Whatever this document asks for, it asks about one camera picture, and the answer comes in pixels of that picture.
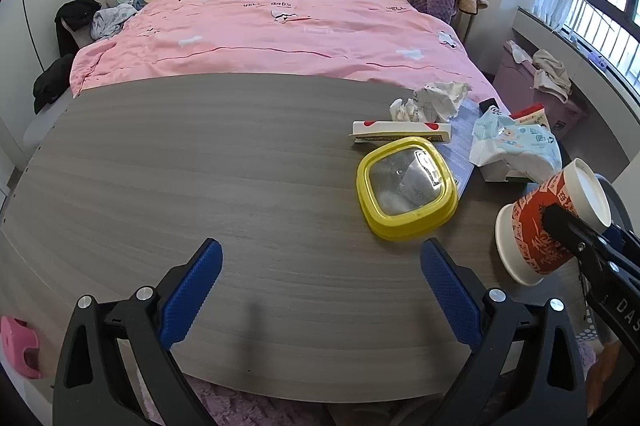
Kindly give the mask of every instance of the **gray wood grain tabletop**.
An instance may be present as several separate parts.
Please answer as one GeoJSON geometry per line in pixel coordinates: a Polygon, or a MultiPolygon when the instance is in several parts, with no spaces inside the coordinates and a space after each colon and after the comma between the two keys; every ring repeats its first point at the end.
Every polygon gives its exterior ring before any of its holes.
{"type": "MultiPolygon", "coordinates": [[[[240,73],[83,91],[4,215],[0,310],[35,326],[51,375],[79,297],[127,298],[213,237],[222,274],[172,349],[185,373],[323,402],[445,392],[469,349],[421,275],[422,239],[378,239],[355,191],[370,148],[353,143],[351,123],[386,120],[390,102],[409,95],[389,84],[240,73]]],[[[578,318],[575,264],[520,287],[500,263],[495,216],[521,192],[476,171],[453,219],[431,236],[487,287],[531,303],[559,297],[578,318]]]]}

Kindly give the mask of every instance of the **bed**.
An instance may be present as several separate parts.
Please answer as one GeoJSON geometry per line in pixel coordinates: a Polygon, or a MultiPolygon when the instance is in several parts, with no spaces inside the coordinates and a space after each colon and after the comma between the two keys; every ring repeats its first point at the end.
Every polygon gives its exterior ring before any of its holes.
{"type": "Polygon", "coordinates": [[[109,40],[82,48],[70,83],[82,90],[157,76],[291,73],[407,88],[466,81],[498,95],[449,25],[406,0],[155,0],[109,40]],[[458,45],[440,43],[438,33],[458,45]]]}

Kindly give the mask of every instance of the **pink storage box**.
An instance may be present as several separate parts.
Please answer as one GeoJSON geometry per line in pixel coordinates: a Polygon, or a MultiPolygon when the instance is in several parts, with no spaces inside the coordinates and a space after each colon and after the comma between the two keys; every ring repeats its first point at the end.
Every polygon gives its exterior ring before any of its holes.
{"type": "Polygon", "coordinates": [[[2,316],[0,338],[2,350],[11,367],[24,377],[40,379],[41,374],[36,369],[40,341],[36,333],[27,326],[27,322],[2,316]]]}
{"type": "Polygon", "coordinates": [[[545,106],[546,118],[553,134],[561,139],[580,119],[586,116],[570,97],[563,104],[557,97],[535,90],[533,76],[536,69],[529,61],[517,64],[507,43],[503,45],[502,62],[495,75],[494,88],[506,107],[512,112],[523,110],[536,102],[545,106]]]}

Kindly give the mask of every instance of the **window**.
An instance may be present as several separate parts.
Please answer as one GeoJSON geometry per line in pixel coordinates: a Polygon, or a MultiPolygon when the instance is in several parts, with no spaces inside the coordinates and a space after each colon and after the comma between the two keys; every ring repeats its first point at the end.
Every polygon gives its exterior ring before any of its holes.
{"type": "Polygon", "coordinates": [[[564,29],[601,53],[640,92],[638,0],[574,0],[564,29]]]}

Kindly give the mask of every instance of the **towel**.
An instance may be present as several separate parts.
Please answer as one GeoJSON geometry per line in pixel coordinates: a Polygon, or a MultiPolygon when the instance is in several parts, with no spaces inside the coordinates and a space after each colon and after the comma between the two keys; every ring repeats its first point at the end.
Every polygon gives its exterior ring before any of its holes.
{"type": "Polygon", "coordinates": [[[539,50],[533,54],[533,66],[538,69],[533,79],[533,88],[555,95],[562,102],[567,102],[572,85],[564,63],[546,50],[539,50]]]}

